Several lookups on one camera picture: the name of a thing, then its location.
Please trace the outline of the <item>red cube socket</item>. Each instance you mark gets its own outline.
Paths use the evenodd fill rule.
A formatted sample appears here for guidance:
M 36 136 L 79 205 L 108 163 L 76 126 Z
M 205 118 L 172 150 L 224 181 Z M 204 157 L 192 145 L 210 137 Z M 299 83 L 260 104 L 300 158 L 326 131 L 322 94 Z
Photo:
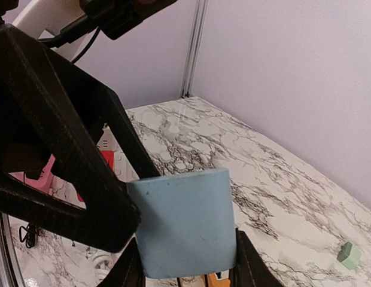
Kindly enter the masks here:
M 107 195 L 110 185 L 107 179 L 114 178 L 114 151 L 100 150 L 94 156 L 90 156 L 90 166 L 72 184 L 75 187 L 80 202 L 92 208 L 98 204 L 98 200 Z

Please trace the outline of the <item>left aluminium frame post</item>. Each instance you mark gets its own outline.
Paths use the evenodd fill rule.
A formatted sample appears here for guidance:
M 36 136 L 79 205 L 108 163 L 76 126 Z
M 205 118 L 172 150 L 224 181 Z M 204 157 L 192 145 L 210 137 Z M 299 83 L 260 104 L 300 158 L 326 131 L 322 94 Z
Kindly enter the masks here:
M 202 40 L 203 26 L 206 12 L 208 9 L 208 0 L 198 0 L 193 17 L 190 40 L 188 44 L 187 57 L 184 66 L 183 80 L 180 87 L 180 98 L 191 96 L 194 74 L 197 65 L 197 58 Z

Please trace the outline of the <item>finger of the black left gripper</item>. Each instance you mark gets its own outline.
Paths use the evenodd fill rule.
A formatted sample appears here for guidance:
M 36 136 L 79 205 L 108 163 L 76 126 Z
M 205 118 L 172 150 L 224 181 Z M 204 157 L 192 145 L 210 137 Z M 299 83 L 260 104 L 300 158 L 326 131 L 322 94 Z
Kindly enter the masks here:
M 72 184 L 99 152 L 104 124 L 140 177 L 159 175 L 110 88 L 16 27 L 0 25 L 0 212 L 94 248 L 122 250 L 141 217 L 116 175 L 92 208 L 10 176 L 39 170 L 53 155 L 54 173 Z

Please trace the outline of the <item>white multicolour power strip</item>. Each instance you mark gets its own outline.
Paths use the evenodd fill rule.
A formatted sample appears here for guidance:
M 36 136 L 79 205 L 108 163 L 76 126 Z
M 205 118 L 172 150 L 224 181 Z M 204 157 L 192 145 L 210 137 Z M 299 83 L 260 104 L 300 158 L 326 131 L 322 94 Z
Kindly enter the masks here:
M 103 135 L 99 139 L 97 147 L 101 150 L 109 166 L 112 166 L 112 170 L 120 181 L 130 182 L 138 179 L 138 175 L 107 124 L 103 127 Z

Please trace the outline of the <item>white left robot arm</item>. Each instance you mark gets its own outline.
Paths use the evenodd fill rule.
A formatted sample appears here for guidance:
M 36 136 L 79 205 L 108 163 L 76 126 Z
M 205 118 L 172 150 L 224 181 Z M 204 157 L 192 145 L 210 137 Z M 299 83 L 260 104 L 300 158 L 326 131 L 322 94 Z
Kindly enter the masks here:
M 32 1 L 12 24 L 0 1 L 0 211 L 76 242 L 109 252 L 137 252 L 130 238 L 141 221 L 96 144 L 107 124 L 143 178 L 159 171 L 118 96 L 57 50 L 74 53 L 99 29 L 115 40 L 170 5 L 169 1 Z M 69 181 L 86 208 L 56 200 L 11 176 L 53 171 Z

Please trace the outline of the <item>orange power strip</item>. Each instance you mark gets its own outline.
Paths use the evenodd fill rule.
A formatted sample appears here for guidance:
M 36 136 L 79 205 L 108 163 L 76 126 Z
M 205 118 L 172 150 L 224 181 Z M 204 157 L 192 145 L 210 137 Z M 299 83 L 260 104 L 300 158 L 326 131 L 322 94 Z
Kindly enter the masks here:
M 229 287 L 229 271 L 204 274 L 195 277 L 177 278 L 177 284 L 181 287 Z

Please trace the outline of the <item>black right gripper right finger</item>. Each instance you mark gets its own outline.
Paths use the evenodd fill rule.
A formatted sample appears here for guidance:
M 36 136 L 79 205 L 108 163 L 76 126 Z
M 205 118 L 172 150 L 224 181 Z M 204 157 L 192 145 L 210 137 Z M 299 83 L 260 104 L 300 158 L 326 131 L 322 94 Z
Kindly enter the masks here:
M 236 264 L 230 269 L 232 287 L 282 287 L 244 231 L 235 229 Z

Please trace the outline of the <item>green plug adapter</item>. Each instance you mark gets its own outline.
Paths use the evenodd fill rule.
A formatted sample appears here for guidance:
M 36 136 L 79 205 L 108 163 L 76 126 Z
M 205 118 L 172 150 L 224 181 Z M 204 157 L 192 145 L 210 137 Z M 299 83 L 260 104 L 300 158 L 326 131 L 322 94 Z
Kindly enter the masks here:
M 357 245 L 346 242 L 341 246 L 337 255 L 337 260 L 349 270 L 355 269 L 361 259 L 361 250 Z

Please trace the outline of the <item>aluminium front rail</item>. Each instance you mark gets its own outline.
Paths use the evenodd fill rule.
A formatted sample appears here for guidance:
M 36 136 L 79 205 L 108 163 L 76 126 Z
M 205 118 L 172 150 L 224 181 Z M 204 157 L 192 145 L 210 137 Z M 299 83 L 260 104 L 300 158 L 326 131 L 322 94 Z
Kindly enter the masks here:
M 8 215 L 0 213 L 0 287 L 24 287 Z

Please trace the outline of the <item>light blue plug adapter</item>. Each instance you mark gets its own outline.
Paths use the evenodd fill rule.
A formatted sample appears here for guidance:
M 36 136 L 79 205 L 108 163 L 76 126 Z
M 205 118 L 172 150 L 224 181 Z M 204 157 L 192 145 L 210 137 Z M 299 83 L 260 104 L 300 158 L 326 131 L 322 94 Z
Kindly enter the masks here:
M 135 236 L 146 277 L 192 277 L 235 266 L 227 169 L 140 179 L 127 190 L 141 212 Z

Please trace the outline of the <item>black power adapter with cable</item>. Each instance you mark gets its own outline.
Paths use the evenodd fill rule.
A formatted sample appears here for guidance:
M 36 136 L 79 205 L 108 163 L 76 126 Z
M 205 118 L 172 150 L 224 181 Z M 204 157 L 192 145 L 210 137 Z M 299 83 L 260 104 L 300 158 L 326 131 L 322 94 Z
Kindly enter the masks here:
M 28 178 L 38 179 L 41 171 L 24 172 Z M 29 223 L 27 226 L 21 225 L 19 227 L 19 240 L 30 249 L 36 245 L 37 237 L 39 235 L 39 228 Z

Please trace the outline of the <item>pink triangular power strip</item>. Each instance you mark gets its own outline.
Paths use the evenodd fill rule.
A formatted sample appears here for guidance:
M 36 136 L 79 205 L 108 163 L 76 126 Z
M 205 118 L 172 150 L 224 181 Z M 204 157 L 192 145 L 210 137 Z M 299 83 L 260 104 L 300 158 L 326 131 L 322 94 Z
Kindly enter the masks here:
M 42 169 L 39 178 L 38 179 L 31 179 L 26 176 L 24 172 L 15 172 L 10 173 L 10 175 L 25 183 L 26 185 L 44 193 L 44 194 L 51 194 L 50 192 L 50 186 L 53 180 L 53 174 L 51 172 L 51 168 L 53 167 L 55 161 L 55 157 L 51 155 L 49 161 L 45 165 L 45 167 Z

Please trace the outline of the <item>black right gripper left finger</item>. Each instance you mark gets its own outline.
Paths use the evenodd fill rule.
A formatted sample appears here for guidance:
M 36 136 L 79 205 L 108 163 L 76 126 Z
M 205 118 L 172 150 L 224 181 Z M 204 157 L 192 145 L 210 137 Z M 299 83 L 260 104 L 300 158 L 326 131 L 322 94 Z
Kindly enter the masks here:
M 142 287 L 143 285 L 144 271 L 136 239 L 133 237 L 98 287 Z

